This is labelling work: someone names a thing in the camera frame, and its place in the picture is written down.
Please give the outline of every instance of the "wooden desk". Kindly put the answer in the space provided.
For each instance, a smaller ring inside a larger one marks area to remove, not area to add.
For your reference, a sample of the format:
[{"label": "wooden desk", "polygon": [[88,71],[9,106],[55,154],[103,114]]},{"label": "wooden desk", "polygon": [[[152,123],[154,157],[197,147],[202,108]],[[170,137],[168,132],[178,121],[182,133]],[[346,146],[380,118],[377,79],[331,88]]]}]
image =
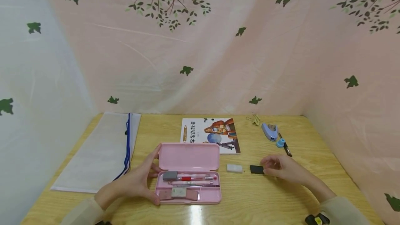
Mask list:
[{"label": "wooden desk", "polygon": [[[58,224],[74,206],[92,194],[50,191],[69,160],[99,122],[96,116],[78,143],[66,157],[60,169],[49,182],[22,224]],[[179,142],[183,117],[206,117],[204,115],[142,115],[132,166],[142,162],[160,142]],[[293,158],[321,178],[331,189],[347,197],[360,209],[371,224],[383,225],[369,206],[365,197],[352,182],[336,157],[331,153],[311,123],[301,116],[260,116],[262,122],[275,123],[293,154]],[[261,127],[254,126],[245,116],[234,116],[242,154],[220,157],[223,199],[218,205],[153,206],[145,199],[119,200],[105,216],[113,225],[118,224],[304,224],[308,214],[318,213],[318,202],[312,194],[299,185],[263,175],[251,175],[249,165],[258,165],[268,154],[285,153],[268,141]],[[241,164],[243,174],[226,172],[226,164]],[[154,190],[156,180],[150,189]]]}]

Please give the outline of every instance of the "finger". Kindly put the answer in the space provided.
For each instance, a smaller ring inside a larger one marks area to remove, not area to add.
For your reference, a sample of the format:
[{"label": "finger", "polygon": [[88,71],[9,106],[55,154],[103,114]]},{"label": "finger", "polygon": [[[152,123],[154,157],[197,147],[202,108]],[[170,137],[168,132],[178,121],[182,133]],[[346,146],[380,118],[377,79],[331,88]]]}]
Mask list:
[{"label": "finger", "polygon": [[265,164],[268,161],[279,161],[279,155],[269,155],[261,159],[261,164]]},{"label": "finger", "polygon": [[273,168],[274,169],[274,165],[276,163],[274,161],[267,161],[265,164],[263,164],[264,169],[268,169],[268,168]]},{"label": "finger", "polygon": [[141,191],[139,194],[140,196],[144,197],[145,199],[148,199],[151,201],[154,205],[160,205],[160,198],[158,195],[149,189],[145,189],[144,191]]},{"label": "finger", "polygon": [[158,166],[158,165],[156,165],[156,164],[151,164],[151,169],[152,170],[154,170],[155,172],[157,172],[157,173],[159,173],[159,172],[161,172],[162,171],[162,169]]},{"label": "finger", "polygon": [[150,172],[150,173],[148,174],[148,177],[156,178],[156,177],[158,177],[158,173],[157,173],[157,172]]},{"label": "finger", "polygon": [[153,163],[153,160],[155,159],[155,157],[157,156],[158,152],[161,149],[161,144],[159,144],[154,150],[153,152],[151,152],[150,154],[147,155],[146,159],[143,161],[142,165],[145,167],[148,167],[148,169],[150,169],[151,164]]},{"label": "finger", "polygon": [[264,174],[274,177],[281,177],[281,171],[278,169],[264,169]]}]

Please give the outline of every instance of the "black eraser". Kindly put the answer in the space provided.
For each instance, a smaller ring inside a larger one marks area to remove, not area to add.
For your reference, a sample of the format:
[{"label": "black eraser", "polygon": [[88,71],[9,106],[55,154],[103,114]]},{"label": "black eraser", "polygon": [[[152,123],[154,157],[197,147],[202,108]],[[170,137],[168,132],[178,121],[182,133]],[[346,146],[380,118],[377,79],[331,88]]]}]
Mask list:
[{"label": "black eraser", "polygon": [[250,165],[250,172],[252,174],[264,174],[264,167],[263,166],[255,166],[255,165]]},{"label": "black eraser", "polygon": [[164,172],[162,176],[163,176],[162,179],[164,181],[176,181],[177,171]]}]

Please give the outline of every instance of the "stapler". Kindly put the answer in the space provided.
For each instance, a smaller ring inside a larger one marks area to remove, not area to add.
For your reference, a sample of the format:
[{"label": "stapler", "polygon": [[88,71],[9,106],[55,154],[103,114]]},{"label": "stapler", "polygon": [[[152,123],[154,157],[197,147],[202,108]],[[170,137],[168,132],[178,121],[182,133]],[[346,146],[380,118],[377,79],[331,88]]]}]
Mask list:
[{"label": "stapler", "polygon": [[277,126],[276,126],[276,125],[272,125],[272,124],[268,124],[268,125],[267,125],[266,123],[263,123],[263,124],[261,125],[261,128],[262,128],[262,130],[263,130],[265,136],[266,136],[269,140],[271,140],[271,141],[273,141],[273,142],[275,142],[275,141],[277,140],[277,138],[278,138],[278,131],[277,131]]}]

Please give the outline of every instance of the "white curtain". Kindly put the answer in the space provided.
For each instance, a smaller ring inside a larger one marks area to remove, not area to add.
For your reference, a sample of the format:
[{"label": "white curtain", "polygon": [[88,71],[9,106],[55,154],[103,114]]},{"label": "white curtain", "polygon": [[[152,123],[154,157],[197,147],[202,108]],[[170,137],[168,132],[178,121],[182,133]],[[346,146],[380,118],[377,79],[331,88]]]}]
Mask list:
[{"label": "white curtain", "polygon": [[0,20],[0,223],[19,224],[96,113],[47,0]]}]

